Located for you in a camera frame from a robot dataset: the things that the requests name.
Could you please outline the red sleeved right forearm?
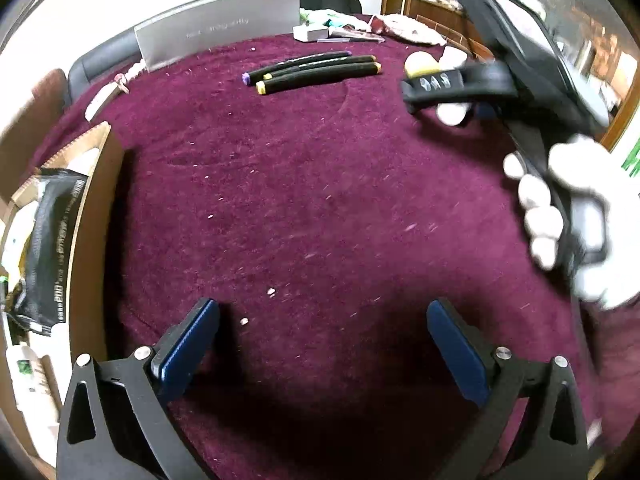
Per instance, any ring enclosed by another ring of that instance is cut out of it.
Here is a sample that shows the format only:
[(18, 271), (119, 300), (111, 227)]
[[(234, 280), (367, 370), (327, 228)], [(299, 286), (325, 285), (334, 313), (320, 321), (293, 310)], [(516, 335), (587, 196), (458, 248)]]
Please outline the red sleeved right forearm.
[(603, 443), (613, 451), (639, 417), (639, 300), (610, 310), (592, 310), (587, 326)]

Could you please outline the right white gloved hand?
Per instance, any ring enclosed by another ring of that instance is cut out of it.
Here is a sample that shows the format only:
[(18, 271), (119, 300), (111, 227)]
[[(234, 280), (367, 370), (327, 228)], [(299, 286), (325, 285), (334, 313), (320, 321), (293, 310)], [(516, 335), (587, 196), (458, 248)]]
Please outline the right white gloved hand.
[(567, 264), (572, 295), (602, 310), (639, 298), (639, 195), (606, 148), (576, 134), (550, 148), (544, 172), (518, 151), (502, 166), (537, 266)]

